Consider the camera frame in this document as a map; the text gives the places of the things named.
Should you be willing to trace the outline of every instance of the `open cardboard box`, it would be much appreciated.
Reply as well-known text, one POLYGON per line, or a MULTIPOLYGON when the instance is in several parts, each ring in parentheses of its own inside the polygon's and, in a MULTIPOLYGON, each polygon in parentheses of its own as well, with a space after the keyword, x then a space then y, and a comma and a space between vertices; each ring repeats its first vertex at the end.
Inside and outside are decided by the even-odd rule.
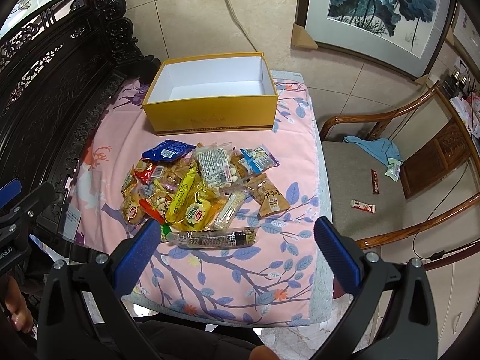
POLYGON ((143 101, 157 135, 270 130, 278 93, 261 52, 165 61, 143 101))

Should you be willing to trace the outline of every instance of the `metal screw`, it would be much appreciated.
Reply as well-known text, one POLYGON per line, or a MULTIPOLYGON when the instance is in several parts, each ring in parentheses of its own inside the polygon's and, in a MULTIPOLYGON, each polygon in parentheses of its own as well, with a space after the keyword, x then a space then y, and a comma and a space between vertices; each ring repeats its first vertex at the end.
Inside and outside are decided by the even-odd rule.
POLYGON ((415 267, 415 268, 420 268, 423 263, 420 259, 418 259, 417 257, 415 257, 414 259, 412 259, 412 265, 415 267))
POLYGON ((99 254, 96 258, 95 258, 95 262, 97 264, 105 264, 107 261, 109 260, 109 257, 106 255, 106 254, 99 254))
POLYGON ((370 251, 367 253, 367 260, 370 261, 371 263, 376 263, 378 260, 380 260, 380 257, 378 257, 378 254, 370 251))
POLYGON ((53 263, 53 267, 54 267, 55 269, 60 269, 60 268, 62 268, 64 265, 65 265, 65 262, 63 261, 63 259, 58 259, 56 262, 53 263))

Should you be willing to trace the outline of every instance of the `blue gripper pad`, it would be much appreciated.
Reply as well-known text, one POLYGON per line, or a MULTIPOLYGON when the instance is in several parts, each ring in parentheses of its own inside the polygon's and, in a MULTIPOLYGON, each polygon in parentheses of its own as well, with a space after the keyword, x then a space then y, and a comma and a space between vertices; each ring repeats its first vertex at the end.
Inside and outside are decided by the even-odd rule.
POLYGON ((362 249, 351 238, 342 237, 325 216, 317 219, 313 234, 343 290, 356 296, 362 288, 362 249))
POLYGON ((119 299, 133 291, 160 243, 162 236, 160 223, 152 220, 142 230, 134 238, 134 244, 126 252, 113 273, 113 290, 119 299))
POLYGON ((22 184, 17 179, 0 188, 0 208, 22 192, 22 184))

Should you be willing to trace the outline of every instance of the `pink tablecloth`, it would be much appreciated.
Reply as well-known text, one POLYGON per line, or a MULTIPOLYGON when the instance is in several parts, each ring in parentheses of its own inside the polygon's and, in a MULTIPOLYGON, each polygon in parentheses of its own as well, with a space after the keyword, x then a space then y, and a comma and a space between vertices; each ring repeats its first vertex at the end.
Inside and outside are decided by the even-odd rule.
POLYGON ((276 81, 280 98, 273 130, 169 137, 152 133, 139 106, 145 88, 138 81, 125 86, 90 142, 70 190, 72 204, 82 212, 75 241, 111 253, 135 232, 119 212, 121 185, 141 153, 165 138, 247 148, 265 144, 281 163, 267 174, 291 208, 259 220, 259 205, 248 199, 232 225, 260 227, 257 243, 245 249, 190 251, 161 244, 135 291, 165 310, 212 323, 308 325, 318 250, 313 224, 324 211, 318 196, 318 131, 306 86, 276 81))

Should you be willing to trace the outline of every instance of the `black cable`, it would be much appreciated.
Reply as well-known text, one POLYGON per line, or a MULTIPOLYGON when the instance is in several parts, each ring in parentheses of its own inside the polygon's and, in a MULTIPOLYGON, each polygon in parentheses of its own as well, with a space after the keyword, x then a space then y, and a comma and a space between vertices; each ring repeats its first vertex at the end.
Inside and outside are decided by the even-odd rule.
MULTIPOLYGON (((471 86, 470 86, 470 73, 469 73, 469 69, 465 66, 465 64, 463 63, 462 60, 460 60, 460 64, 463 65, 466 69, 466 74, 468 76, 468 79, 469 79, 469 87, 467 88, 468 91, 469 91, 469 94, 467 95, 467 98, 468 96, 471 94, 471 86)), ((473 120, 474 120, 474 116, 473 116, 473 98, 472 98, 472 101, 470 103, 471 105, 471 110, 472 110, 472 128, 470 129, 470 139, 473 140, 473 120)), ((450 192, 447 193, 447 195, 442 199, 442 201, 440 203, 437 204, 437 206, 433 209, 433 211, 430 213, 430 215, 428 216, 427 218, 427 221, 431 218, 431 216, 434 214, 435 211, 437 211, 437 208, 440 207, 440 205, 448 198, 448 196, 450 196, 450 194, 452 193, 452 191, 455 189, 455 187, 459 184, 459 182, 462 180, 463 176, 465 175, 465 173, 467 172, 467 169, 469 167, 469 161, 467 160, 466 164, 465 164, 465 169, 462 173, 462 175, 460 176, 460 178, 458 179, 458 181, 455 183, 455 185, 452 187, 452 189, 450 190, 450 192)), ((480 238, 479 239, 476 239, 472 242, 469 242, 468 244, 465 244, 465 245, 462 245, 460 247, 457 247, 453 250, 450 250, 450 251, 439 251, 439 252, 436 252, 434 254, 432 254, 430 257, 421 257, 419 256, 419 254, 417 253, 417 251, 415 250, 415 240, 417 239, 417 235, 419 235, 420 233, 417 233, 415 234, 415 236, 413 237, 413 242, 412 242, 412 249, 413 249, 413 252, 414 254, 421 260, 439 260, 441 259, 443 256, 445 256, 446 254, 449 254, 449 253, 453 253, 453 252, 456 252, 456 251, 459 251, 459 250, 462 250, 462 249, 465 249, 469 246, 471 246, 472 244, 476 244, 478 241, 480 241, 480 238)))

